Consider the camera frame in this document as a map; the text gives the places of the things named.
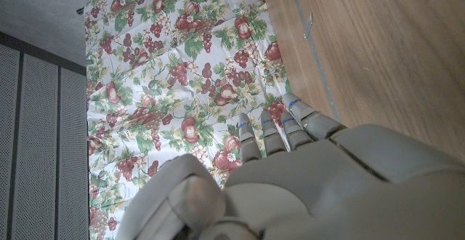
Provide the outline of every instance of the fabric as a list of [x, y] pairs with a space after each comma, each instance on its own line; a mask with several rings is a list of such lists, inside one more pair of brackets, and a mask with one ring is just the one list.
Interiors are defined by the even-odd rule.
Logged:
[[223, 185], [240, 166], [239, 113], [264, 153], [260, 113], [278, 123], [289, 87], [264, 0], [91, 0], [84, 12], [89, 230], [112, 239], [175, 156], [197, 156]]

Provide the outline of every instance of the gray wall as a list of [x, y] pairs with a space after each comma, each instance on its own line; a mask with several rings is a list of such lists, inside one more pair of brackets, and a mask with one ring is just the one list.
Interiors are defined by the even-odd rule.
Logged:
[[0, 239], [87, 239], [86, 77], [0, 45]]

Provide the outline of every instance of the green leaf print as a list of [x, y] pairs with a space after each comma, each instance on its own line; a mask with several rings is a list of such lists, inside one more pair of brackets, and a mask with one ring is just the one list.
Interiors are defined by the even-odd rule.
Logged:
[[203, 50], [203, 42], [190, 39], [184, 43], [184, 50], [186, 51], [186, 55], [195, 60]]
[[221, 76], [221, 77], [225, 77], [226, 76], [226, 73], [225, 73], [225, 64], [223, 62], [219, 62], [218, 65], [215, 65], [213, 67], [213, 72], [215, 72], [215, 74]]
[[252, 29], [252, 39], [263, 40], [267, 32], [267, 22], [262, 19], [253, 19], [250, 21], [250, 26]]
[[145, 139], [141, 135], [136, 136], [137, 147], [141, 153], [145, 153], [153, 148], [153, 141], [151, 139]]
[[117, 90], [118, 96], [120, 97], [120, 103], [122, 105], [132, 105], [132, 88], [131, 87], [120, 87]]
[[291, 90], [291, 84], [289, 84], [289, 80], [286, 79], [286, 92], [292, 92]]
[[90, 175], [90, 183], [97, 186], [98, 188], [106, 188], [108, 187], [108, 182], [98, 178], [96, 175]]
[[128, 149], [127, 146], [125, 146], [123, 148], [123, 151], [121, 152], [121, 156], [120, 156], [120, 159], [123, 160], [125, 158], [128, 158], [128, 157], [131, 157], [133, 156], [134, 154]]
[[124, 53], [124, 50], [123, 50], [123, 47], [122, 46], [119, 46], [119, 47], [116, 47], [114, 50], [113, 50], [113, 54], [115, 56], [118, 57], [118, 60], [121, 62], [123, 60], [123, 53]]
[[218, 116], [217, 121], [218, 121], [219, 123], [226, 124], [226, 116]]
[[196, 76], [194, 80], [189, 81], [189, 86], [194, 89], [200, 89], [203, 84], [203, 78]]
[[174, 12], [175, 10], [175, 7], [174, 7], [174, 4], [176, 4], [177, 0], [165, 0], [163, 2], [163, 4], [165, 5], [165, 7], [163, 8], [164, 12], [165, 13], [170, 13], [170, 12]]
[[132, 41], [133, 41], [135, 44], [142, 45], [142, 34], [141, 34], [141, 33], [137, 33], [137, 35], [135, 35], [135, 36], [132, 37]]
[[161, 95], [161, 90], [150, 89], [148, 87], [142, 87], [142, 90], [144, 91], [145, 94], [151, 95], [153, 97], [156, 97], [157, 95]]
[[128, 24], [128, 19], [123, 17], [123, 14], [118, 14], [115, 17], [115, 30], [120, 33], [124, 27]]
[[239, 156], [239, 150], [237, 148], [233, 148], [231, 150], [231, 153], [234, 154], [235, 158], [236, 159], [240, 159], [240, 156]]
[[99, 78], [99, 70], [97, 66], [88, 66], [87, 67], [87, 78], [97, 82]]
[[175, 54], [169, 55], [169, 64], [166, 66], [168, 71], [172, 70], [178, 63], [182, 63], [182, 59], [177, 57]]
[[278, 98], [272, 93], [266, 94], [264, 98], [265, 98], [264, 108], [268, 108], [273, 102], [278, 100]]
[[147, 175], [140, 175], [139, 177], [132, 178], [132, 183], [139, 188], [144, 186], [147, 181], [148, 181]]
[[152, 90], [157, 90], [157, 92], [161, 93], [161, 88], [163, 87], [163, 84], [159, 80], [153, 79], [148, 83], [148, 88]]
[[196, 132], [204, 146], [209, 146], [213, 144], [214, 130], [210, 124], [206, 124], [204, 121], [201, 121], [197, 126]]
[[231, 124], [227, 125], [227, 131], [234, 136], [239, 137], [239, 129]]
[[227, 50], [231, 50], [233, 43], [231, 42], [232, 39], [228, 36], [227, 32], [228, 32], [228, 29], [225, 27], [222, 30], [213, 32], [213, 34], [219, 39], [221, 39], [222, 47], [226, 47]]

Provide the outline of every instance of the metal panel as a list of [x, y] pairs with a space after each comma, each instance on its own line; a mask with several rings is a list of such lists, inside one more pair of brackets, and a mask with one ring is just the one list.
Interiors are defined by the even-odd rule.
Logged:
[[7, 234], [19, 61], [18, 51], [0, 45], [0, 239]]
[[61, 70], [58, 239], [89, 238], [86, 77]]
[[58, 67], [25, 55], [12, 239], [53, 239]]

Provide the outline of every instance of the wooden surface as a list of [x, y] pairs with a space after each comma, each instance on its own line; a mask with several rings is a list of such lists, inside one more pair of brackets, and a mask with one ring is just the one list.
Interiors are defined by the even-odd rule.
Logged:
[[303, 37], [304, 28], [294, 0], [267, 0], [267, 6], [273, 11], [286, 7], [287, 15], [270, 12], [270, 18], [292, 91], [319, 111], [332, 116], [312, 50]]
[[[465, 0], [299, 2], [304, 17], [313, 13], [311, 34], [344, 124], [380, 124], [465, 161]], [[297, 25], [286, 24], [300, 22], [294, 0], [267, 4], [280, 48], [301, 41]], [[302, 45], [281, 54], [307, 56]], [[305, 65], [284, 62], [294, 88]]]

